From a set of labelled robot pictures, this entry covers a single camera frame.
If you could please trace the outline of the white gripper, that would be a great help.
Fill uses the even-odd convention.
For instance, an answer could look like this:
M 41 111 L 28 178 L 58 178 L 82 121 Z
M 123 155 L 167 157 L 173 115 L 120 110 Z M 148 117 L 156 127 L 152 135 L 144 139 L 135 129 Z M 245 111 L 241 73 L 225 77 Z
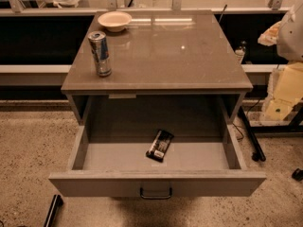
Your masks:
M 262 106 L 265 118 L 283 120 L 303 98 L 303 63 L 292 61 L 282 69 L 274 69 L 267 93 Z

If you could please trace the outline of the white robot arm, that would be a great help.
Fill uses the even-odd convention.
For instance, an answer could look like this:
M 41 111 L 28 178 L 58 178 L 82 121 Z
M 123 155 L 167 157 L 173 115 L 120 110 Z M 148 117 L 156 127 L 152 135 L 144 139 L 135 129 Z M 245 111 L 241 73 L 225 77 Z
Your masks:
M 303 98 L 303 0 L 287 11 L 258 38 L 258 43 L 276 45 L 279 57 L 287 66 L 270 77 L 270 88 L 262 110 L 267 118 L 283 120 Z

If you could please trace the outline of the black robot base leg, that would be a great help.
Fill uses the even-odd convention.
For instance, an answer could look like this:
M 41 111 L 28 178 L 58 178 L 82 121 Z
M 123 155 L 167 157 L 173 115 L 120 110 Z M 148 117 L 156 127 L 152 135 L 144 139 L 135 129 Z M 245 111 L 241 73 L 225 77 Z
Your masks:
M 255 136 L 252 127 L 250 126 L 249 120 L 247 119 L 245 112 L 243 110 L 243 108 L 239 108 L 239 112 L 238 112 L 238 116 L 239 118 L 242 120 L 244 127 L 246 128 L 247 134 L 255 148 L 255 152 L 252 155 L 252 159 L 257 162 L 257 161 L 262 161 L 265 162 L 266 161 L 266 157 L 264 155 L 264 152 L 258 142 L 257 137 Z

